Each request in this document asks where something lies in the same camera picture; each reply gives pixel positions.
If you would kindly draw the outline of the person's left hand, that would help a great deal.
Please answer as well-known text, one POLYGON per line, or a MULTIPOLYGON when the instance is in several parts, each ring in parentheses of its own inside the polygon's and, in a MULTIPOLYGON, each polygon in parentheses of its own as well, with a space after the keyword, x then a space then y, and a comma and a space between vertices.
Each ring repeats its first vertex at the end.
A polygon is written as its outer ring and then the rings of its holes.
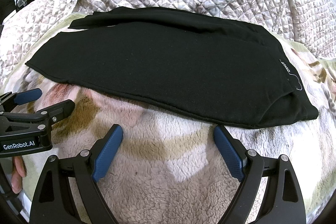
POLYGON ((11 188, 15 194, 22 189, 22 179, 26 177, 26 167, 21 156, 13 157, 13 171, 11 176, 11 188))

